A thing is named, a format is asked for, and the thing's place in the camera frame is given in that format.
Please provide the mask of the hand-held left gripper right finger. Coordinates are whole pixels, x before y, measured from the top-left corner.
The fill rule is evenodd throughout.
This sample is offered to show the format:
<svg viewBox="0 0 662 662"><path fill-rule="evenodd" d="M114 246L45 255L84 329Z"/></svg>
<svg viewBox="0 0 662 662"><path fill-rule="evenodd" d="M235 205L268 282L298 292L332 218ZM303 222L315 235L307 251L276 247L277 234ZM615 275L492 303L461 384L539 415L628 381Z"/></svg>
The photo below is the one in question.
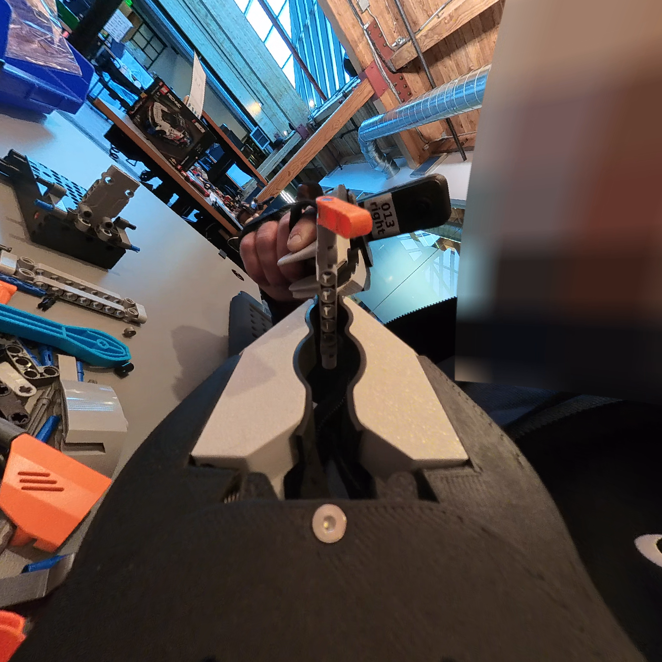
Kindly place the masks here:
<svg viewBox="0 0 662 662"><path fill-rule="evenodd" d="M358 436L347 440L348 468L339 469L350 498L372 498L375 480L395 473L467 468L467 451L416 352L352 300L342 306L360 359L347 391Z"/></svg>

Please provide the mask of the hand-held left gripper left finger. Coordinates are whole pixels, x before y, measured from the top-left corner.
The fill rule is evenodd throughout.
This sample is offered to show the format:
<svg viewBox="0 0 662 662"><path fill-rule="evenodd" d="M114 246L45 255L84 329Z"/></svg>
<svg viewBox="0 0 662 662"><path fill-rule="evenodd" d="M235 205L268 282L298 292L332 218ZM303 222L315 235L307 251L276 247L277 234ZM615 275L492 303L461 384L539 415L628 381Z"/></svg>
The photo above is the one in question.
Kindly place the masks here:
<svg viewBox="0 0 662 662"><path fill-rule="evenodd" d="M279 499L298 460L294 436L310 410L299 351L311 336L305 302L240 355L193 451L197 465L262 473Z"/></svg>

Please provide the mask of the orange connector piece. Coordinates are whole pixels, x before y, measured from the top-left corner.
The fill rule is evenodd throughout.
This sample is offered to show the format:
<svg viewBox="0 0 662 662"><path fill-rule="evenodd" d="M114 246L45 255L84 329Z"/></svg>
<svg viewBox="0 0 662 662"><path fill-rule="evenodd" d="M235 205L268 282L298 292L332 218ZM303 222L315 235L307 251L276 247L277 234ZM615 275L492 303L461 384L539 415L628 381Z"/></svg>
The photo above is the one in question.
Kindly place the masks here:
<svg viewBox="0 0 662 662"><path fill-rule="evenodd" d="M371 234L373 219L369 211L333 196L320 196L315 203L319 226L346 239Z"/></svg>

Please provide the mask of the grey perforated thin beam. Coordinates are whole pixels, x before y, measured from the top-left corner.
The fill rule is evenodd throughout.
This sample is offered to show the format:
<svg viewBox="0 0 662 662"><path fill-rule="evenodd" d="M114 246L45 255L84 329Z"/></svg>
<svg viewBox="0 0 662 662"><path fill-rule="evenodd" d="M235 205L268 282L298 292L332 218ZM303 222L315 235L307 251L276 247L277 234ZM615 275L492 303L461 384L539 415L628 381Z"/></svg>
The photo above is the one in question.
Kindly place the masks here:
<svg viewBox="0 0 662 662"><path fill-rule="evenodd" d="M317 224L317 282L319 284L319 348L321 365L335 369L338 353L338 237L333 231Z"/></svg>

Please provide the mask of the person's right hand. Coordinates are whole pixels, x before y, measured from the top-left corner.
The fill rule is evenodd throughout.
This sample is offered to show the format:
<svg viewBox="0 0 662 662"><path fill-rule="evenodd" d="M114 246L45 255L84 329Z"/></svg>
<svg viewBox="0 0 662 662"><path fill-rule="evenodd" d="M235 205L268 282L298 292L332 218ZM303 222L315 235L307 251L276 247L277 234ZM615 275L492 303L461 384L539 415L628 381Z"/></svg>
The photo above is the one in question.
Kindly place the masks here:
<svg viewBox="0 0 662 662"><path fill-rule="evenodd" d="M265 295L277 302L294 300L289 286L309 271L306 261L288 263L278 261L300 252L317 240L317 224L313 214L303 214L293 229L289 228L290 212L270 214L260 227L246 234L240 243L244 271Z"/></svg>

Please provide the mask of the grey curved panel piece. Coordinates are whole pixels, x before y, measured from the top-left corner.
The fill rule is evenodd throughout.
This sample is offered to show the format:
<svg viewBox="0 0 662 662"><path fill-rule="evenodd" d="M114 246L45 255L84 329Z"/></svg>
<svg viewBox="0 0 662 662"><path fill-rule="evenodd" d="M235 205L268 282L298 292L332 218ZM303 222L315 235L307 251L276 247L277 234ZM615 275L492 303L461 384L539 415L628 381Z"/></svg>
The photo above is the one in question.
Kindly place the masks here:
<svg viewBox="0 0 662 662"><path fill-rule="evenodd" d="M114 390L78 379L77 361L58 354L62 391L63 441L73 450L109 452L121 443L128 424Z"/></svg>

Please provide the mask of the black car model box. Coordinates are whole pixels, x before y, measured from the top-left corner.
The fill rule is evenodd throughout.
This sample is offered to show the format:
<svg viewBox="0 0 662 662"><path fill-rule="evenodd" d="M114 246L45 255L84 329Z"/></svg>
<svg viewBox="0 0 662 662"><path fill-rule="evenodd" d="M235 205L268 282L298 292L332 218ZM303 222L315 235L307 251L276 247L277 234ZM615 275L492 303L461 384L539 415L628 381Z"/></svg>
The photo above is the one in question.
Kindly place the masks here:
<svg viewBox="0 0 662 662"><path fill-rule="evenodd" d="M214 144L213 133L161 78L140 94L128 116L179 170L188 170Z"/></svg>

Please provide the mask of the light blue separator tool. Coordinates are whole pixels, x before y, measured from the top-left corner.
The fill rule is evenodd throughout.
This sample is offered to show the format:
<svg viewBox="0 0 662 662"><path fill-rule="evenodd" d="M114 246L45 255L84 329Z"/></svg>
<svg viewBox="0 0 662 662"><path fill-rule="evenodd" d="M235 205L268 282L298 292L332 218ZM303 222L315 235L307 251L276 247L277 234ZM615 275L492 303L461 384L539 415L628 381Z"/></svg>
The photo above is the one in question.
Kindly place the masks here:
<svg viewBox="0 0 662 662"><path fill-rule="evenodd" d="M132 360L128 347L106 332L60 324L6 304L1 305L1 332L51 345L95 367L115 368Z"/></svg>

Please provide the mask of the orange panel piece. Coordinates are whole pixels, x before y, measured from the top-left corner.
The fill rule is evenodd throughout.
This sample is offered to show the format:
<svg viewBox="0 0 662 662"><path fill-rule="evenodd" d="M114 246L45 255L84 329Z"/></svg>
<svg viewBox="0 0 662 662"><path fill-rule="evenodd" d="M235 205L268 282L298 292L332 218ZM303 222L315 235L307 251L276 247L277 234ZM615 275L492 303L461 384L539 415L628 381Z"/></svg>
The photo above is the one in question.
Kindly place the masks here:
<svg viewBox="0 0 662 662"><path fill-rule="evenodd" d="M54 552L87 516L111 479L28 434L12 440L1 482L9 545Z"/></svg>

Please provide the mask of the pile of building pieces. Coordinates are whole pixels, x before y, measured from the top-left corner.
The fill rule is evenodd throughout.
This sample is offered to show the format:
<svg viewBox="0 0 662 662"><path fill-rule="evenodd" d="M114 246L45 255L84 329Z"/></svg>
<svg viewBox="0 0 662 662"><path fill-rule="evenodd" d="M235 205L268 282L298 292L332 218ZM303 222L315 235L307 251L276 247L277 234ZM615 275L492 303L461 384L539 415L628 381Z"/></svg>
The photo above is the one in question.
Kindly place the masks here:
<svg viewBox="0 0 662 662"><path fill-rule="evenodd" d="M14 437L28 434L49 443L60 427L58 416L47 417L59 376L53 365L41 366L19 339L1 341L1 470L9 460ZM1 580L1 658L9 659L23 641L26 618L12 611L23 602L41 600L67 577L74 554L55 555L29 563L20 575Z"/></svg>

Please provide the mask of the black and grey block model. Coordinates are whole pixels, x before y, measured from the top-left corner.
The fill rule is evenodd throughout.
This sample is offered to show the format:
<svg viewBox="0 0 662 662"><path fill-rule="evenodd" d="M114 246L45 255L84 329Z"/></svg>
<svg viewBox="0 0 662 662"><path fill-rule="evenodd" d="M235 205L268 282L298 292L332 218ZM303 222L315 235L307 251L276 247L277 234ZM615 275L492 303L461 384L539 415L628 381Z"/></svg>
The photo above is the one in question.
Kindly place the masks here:
<svg viewBox="0 0 662 662"><path fill-rule="evenodd" d="M140 182L115 165L84 190L41 163L10 150L1 175L12 185L29 239L104 269L130 250L127 236L136 226L120 217Z"/></svg>

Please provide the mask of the blue storage bin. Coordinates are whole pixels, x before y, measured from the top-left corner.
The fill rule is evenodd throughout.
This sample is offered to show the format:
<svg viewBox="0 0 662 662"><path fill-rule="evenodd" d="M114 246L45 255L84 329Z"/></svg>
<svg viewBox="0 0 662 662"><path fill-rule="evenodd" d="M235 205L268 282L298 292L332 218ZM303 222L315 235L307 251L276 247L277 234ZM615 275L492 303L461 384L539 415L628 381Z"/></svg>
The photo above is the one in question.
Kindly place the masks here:
<svg viewBox="0 0 662 662"><path fill-rule="evenodd" d="M11 8L1 2L1 102L43 114L54 110L76 113L84 104L93 77L93 66L68 45L81 75L11 59L4 54Z"/></svg>

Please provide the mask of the clear plastic bag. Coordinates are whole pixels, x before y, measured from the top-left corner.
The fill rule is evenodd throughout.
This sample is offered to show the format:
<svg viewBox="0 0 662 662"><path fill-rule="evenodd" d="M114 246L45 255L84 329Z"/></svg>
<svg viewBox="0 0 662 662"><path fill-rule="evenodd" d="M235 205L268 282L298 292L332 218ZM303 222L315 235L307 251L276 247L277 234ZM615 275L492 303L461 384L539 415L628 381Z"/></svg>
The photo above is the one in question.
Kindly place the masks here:
<svg viewBox="0 0 662 662"><path fill-rule="evenodd" d="M11 8L4 54L14 60L81 75L58 20L55 1L8 1Z"/></svg>

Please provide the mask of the silver ventilation duct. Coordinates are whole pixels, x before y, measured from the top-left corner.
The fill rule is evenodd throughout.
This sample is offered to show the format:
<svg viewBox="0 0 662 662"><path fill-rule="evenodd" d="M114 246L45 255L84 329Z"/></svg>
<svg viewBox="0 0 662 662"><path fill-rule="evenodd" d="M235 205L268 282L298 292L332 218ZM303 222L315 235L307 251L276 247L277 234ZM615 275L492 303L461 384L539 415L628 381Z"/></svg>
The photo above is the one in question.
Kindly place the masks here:
<svg viewBox="0 0 662 662"><path fill-rule="evenodd" d="M387 178L396 175L399 167L377 148L377 140L480 109L490 70L491 64L487 64L396 109L365 120L358 130L358 143L365 160Z"/></svg>

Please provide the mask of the light grey rectangular frame piece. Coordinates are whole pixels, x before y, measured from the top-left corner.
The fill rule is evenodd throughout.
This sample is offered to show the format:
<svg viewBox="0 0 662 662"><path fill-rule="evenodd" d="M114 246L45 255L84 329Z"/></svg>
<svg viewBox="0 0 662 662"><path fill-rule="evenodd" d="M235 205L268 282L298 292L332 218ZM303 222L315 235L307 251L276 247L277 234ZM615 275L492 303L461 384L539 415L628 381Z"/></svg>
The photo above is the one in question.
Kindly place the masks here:
<svg viewBox="0 0 662 662"><path fill-rule="evenodd" d="M29 258L2 251L1 274L16 277L21 282L45 290L55 298L131 324L144 324L147 321L145 308L134 300L45 264L35 263Z"/></svg>

